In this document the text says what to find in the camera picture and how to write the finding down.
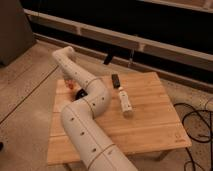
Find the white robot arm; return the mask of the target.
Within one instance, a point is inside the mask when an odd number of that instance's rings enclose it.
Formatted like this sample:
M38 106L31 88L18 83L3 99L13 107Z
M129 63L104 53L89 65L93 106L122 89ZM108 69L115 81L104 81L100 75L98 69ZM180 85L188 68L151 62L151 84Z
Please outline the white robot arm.
M111 95L100 78L73 61L74 53L71 46L52 53L60 69L87 93L73 102L65 100L59 104L66 135L87 171L138 171L95 121L107 110Z

